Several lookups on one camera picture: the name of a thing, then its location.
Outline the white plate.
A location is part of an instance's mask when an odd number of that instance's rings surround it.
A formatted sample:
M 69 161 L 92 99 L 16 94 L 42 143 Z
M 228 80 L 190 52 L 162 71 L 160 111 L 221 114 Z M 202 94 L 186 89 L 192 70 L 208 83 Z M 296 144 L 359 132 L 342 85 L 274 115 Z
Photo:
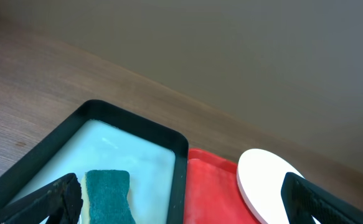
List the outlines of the white plate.
M 281 197 L 281 187 L 288 172 L 301 176 L 289 162 L 270 151 L 249 149 L 240 156 L 238 189 L 260 223 L 289 223 Z

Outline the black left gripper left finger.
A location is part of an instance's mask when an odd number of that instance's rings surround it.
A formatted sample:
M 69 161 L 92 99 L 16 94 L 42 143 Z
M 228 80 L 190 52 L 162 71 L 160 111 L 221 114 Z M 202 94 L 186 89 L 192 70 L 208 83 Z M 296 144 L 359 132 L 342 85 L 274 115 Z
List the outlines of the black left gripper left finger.
M 76 224 L 82 205 L 81 185 L 69 173 L 4 207 L 0 223 Z

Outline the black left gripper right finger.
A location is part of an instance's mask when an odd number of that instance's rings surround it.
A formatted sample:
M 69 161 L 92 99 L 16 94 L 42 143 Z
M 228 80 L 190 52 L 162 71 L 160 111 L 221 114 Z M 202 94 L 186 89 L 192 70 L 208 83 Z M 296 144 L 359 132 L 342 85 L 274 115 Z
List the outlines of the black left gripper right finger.
M 363 211 L 288 172 L 281 197 L 290 224 L 363 224 Z

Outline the green yellow sponge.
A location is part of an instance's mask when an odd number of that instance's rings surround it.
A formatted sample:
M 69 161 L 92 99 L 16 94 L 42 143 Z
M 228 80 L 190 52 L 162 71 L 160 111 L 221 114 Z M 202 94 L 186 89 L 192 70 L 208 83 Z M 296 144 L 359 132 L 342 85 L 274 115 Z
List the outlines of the green yellow sponge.
M 82 224 L 135 224 L 128 203 L 130 174 L 125 170 L 90 170 L 80 181 Z

